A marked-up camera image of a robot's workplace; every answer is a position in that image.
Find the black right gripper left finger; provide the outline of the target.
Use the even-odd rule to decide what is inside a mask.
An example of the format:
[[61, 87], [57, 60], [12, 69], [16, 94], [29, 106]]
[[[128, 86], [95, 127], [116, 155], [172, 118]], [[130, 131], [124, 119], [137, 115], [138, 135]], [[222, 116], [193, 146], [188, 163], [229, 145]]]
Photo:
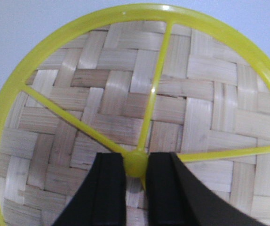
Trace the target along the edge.
[[97, 153], [90, 172], [55, 226], [126, 225], [126, 175], [119, 153]]

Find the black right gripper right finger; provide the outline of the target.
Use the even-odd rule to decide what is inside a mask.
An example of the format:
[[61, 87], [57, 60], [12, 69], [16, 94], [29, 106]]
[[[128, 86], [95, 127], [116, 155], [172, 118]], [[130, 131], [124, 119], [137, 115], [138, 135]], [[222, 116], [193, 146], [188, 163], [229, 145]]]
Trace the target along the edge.
[[260, 226], [208, 189], [175, 153], [152, 153], [146, 174], [150, 226]]

